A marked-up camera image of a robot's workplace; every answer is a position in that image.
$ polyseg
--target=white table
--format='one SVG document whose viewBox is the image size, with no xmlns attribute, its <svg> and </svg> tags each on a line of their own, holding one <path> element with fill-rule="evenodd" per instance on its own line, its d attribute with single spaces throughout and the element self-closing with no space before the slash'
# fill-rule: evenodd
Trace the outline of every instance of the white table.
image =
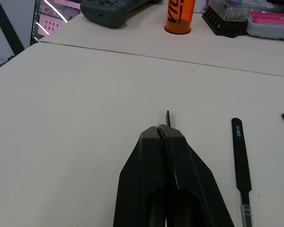
<svg viewBox="0 0 284 227">
<path fill-rule="evenodd" d="M 0 68 L 0 227 L 112 226 L 119 173 L 168 109 L 236 227 L 243 121 L 254 225 L 284 227 L 284 78 L 52 44 Z"/>
<path fill-rule="evenodd" d="M 284 76 L 284 41 L 216 36 L 201 14 L 194 14 L 191 33 L 173 35 L 164 30 L 167 2 L 145 5 L 118 29 L 80 14 L 41 41 Z"/>
</svg>

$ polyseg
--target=orange spray can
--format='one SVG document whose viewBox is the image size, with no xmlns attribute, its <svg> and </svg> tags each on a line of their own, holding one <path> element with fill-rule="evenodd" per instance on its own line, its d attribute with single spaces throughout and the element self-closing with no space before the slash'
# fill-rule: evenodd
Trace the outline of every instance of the orange spray can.
<svg viewBox="0 0 284 227">
<path fill-rule="evenodd" d="M 191 31 L 195 0 L 169 0 L 165 30 L 183 35 Z"/>
</svg>

